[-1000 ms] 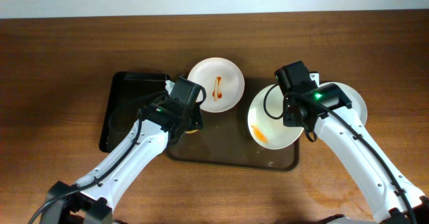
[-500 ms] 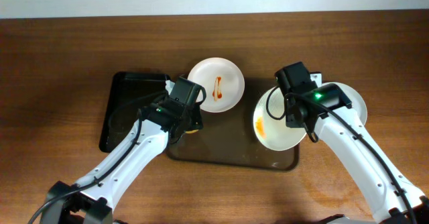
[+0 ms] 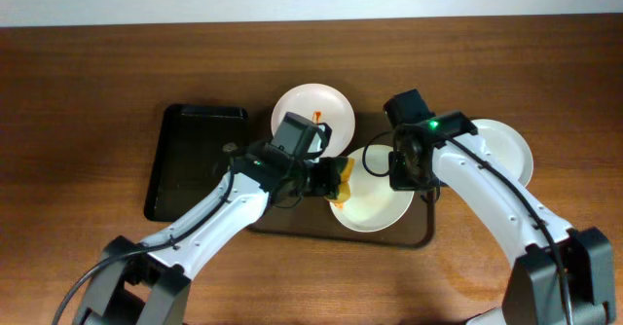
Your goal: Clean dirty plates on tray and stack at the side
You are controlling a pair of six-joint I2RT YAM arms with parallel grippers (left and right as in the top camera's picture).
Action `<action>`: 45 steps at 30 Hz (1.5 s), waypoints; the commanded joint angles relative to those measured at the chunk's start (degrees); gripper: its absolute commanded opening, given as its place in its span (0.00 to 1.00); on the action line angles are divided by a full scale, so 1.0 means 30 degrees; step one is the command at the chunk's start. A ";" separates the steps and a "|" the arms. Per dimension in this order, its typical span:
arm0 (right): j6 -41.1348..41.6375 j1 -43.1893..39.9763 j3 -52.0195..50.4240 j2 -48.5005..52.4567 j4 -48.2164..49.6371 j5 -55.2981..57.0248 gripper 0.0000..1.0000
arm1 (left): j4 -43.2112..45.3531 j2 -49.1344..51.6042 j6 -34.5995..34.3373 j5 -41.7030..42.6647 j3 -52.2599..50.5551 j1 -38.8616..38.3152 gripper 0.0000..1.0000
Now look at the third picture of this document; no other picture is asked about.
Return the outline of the green and orange sponge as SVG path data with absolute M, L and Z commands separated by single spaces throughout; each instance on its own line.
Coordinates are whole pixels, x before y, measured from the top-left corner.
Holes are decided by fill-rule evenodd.
M 330 184 L 324 196 L 335 204 L 343 204 L 349 200 L 351 190 L 349 179 L 354 169 L 355 160 L 348 157 L 337 157 L 329 160 Z

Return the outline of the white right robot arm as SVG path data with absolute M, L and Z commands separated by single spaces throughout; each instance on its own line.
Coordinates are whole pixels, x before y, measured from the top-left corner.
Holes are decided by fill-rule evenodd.
M 542 204 L 490 154 L 474 125 L 451 136 L 436 121 L 406 124 L 394 137 L 401 154 L 416 144 L 429 173 L 471 208 L 512 267 L 501 305 L 469 323 L 615 322 L 614 254 L 602 231 L 580 231 Z

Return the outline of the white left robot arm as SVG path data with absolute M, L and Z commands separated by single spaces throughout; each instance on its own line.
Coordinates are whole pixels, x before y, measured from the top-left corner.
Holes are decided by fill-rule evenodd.
M 294 154 L 262 141 L 230 155 L 217 187 L 163 230 L 112 240 L 74 285 L 87 288 L 75 324 L 181 324 L 193 279 L 237 233 L 282 199 L 345 201 L 354 161 Z

